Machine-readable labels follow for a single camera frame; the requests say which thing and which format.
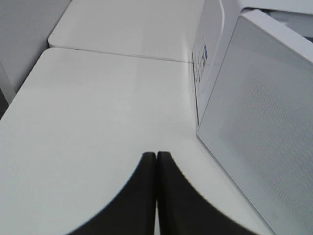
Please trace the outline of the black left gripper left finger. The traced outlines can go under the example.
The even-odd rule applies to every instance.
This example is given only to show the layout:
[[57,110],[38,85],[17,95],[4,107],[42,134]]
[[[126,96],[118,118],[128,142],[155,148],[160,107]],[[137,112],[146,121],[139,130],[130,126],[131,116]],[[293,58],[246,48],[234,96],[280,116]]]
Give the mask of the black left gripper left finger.
[[122,190],[72,235],[152,235],[156,214],[154,152],[145,152]]

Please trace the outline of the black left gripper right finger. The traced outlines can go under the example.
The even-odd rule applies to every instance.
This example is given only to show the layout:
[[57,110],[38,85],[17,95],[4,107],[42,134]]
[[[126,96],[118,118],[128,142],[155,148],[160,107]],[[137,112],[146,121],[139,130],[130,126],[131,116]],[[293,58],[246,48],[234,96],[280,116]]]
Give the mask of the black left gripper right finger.
[[207,202],[188,182],[169,152],[158,152],[156,173],[162,235],[253,234]]

